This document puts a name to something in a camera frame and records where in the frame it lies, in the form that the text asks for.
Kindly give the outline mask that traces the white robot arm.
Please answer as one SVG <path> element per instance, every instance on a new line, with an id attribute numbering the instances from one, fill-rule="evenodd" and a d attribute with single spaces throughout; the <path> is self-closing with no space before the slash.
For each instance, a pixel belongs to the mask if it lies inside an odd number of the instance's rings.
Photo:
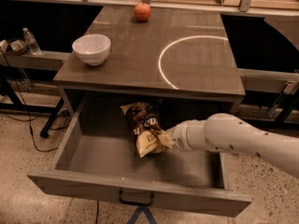
<path id="1" fill-rule="evenodd" d="M 186 120 L 168 130 L 180 150 L 237 152 L 256 156 L 299 178 L 299 139 L 255 128 L 233 115 Z"/>

